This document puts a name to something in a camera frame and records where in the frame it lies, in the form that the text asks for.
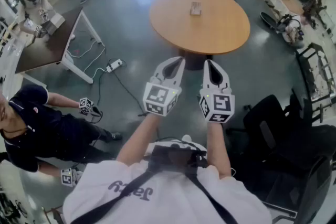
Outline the person's white t-shirt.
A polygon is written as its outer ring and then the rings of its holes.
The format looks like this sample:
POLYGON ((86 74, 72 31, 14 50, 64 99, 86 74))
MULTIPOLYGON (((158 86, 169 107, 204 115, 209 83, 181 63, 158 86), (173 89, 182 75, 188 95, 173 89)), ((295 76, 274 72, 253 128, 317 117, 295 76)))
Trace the person's white t-shirt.
POLYGON ((269 210, 216 167, 89 164, 63 206, 67 224, 271 224, 269 210))

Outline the black oval case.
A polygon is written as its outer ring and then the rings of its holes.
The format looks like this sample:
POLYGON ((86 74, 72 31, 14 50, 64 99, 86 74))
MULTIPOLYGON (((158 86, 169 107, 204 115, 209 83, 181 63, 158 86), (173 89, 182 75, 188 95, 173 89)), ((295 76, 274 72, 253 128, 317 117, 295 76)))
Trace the black oval case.
POLYGON ((274 30, 276 33, 279 33, 279 23, 273 19, 270 15, 265 12, 260 13, 261 20, 271 29, 274 30))

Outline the person's right forearm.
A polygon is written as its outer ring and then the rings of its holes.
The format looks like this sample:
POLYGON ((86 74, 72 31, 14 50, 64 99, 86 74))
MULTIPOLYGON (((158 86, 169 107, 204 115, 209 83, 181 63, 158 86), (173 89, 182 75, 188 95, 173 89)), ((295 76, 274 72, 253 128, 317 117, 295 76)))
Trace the person's right forearm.
POLYGON ((232 176, 223 127, 220 123, 208 122, 207 124, 207 161, 216 167, 220 179, 232 176))

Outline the black office chair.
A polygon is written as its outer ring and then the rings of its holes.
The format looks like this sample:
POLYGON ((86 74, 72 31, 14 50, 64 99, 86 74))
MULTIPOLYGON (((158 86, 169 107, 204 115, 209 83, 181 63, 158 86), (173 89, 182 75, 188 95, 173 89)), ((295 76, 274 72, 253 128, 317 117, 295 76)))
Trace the black office chair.
POLYGON ((336 126, 320 124, 308 100, 295 94, 282 108, 274 95, 245 106, 243 128, 228 128, 236 179, 281 220, 311 224, 336 171, 336 126))

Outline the dark desk with white legs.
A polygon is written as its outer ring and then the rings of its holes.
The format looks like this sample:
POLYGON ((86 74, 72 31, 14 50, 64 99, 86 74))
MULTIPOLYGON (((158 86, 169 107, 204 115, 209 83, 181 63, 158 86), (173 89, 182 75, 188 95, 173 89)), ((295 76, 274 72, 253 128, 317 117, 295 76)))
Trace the dark desk with white legs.
POLYGON ((70 36, 74 33, 78 22, 83 19, 89 33, 97 43, 101 38, 93 28, 89 19, 81 7, 74 8, 62 14, 65 22, 51 35, 47 42, 35 42, 22 49, 16 66, 16 74, 47 66, 54 63, 61 63, 85 82, 92 84, 93 79, 80 70, 67 56, 70 45, 70 36))

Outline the black metal frame rack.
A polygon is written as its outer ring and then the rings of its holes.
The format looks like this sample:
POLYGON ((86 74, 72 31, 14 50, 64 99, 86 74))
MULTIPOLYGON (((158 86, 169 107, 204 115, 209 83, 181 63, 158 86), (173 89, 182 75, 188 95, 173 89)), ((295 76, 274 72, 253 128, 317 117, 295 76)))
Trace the black metal frame rack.
POLYGON ((324 120, 326 109, 336 104, 336 79, 322 46, 310 43, 301 52, 296 52, 307 93, 312 121, 324 120))

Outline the white power strip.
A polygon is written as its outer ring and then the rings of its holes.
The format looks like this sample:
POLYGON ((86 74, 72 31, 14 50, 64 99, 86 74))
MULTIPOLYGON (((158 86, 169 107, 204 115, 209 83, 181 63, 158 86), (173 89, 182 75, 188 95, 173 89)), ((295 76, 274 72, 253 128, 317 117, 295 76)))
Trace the white power strip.
POLYGON ((114 62, 108 62, 107 67, 106 67, 106 71, 107 71, 107 73, 111 73, 111 72, 115 71, 116 69, 118 69, 119 67, 122 67, 123 64, 124 64, 124 62, 121 59, 117 59, 114 62))

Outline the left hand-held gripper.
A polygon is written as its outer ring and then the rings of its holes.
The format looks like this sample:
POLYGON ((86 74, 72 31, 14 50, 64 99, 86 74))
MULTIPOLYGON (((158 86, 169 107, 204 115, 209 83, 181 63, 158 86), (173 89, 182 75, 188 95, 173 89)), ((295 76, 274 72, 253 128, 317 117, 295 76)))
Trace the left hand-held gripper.
POLYGON ((146 112, 167 116, 182 92, 180 83, 185 69, 183 57, 173 57, 160 63, 145 86, 143 104, 146 112))

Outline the person's left forearm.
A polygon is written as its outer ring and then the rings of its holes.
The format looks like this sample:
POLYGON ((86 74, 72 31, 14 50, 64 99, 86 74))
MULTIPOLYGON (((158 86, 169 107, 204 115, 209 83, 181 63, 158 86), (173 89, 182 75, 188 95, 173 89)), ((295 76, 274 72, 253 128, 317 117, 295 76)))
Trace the person's left forearm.
POLYGON ((127 166, 140 162, 148 145, 153 140, 160 120, 160 116, 151 113, 148 114, 120 149, 116 161, 127 166))

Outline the round wooden table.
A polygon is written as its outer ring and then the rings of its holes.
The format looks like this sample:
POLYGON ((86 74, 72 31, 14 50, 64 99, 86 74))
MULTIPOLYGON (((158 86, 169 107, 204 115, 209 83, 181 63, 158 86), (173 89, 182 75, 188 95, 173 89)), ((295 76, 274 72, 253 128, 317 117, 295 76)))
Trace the round wooden table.
POLYGON ((150 8, 154 30, 179 49, 188 70, 240 48, 249 38, 250 22, 234 0, 154 0, 150 8), (192 2, 201 2, 201 16, 191 16, 192 2))

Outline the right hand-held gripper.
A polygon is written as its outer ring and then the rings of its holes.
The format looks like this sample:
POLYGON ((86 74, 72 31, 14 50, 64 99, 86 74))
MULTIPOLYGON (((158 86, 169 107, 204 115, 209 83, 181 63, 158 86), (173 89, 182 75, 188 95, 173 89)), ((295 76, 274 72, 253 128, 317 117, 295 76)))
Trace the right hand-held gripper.
POLYGON ((204 62, 203 88, 200 89, 199 106, 207 122, 226 123, 235 113, 235 96, 230 88, 226 71, 215 61, 204 62))

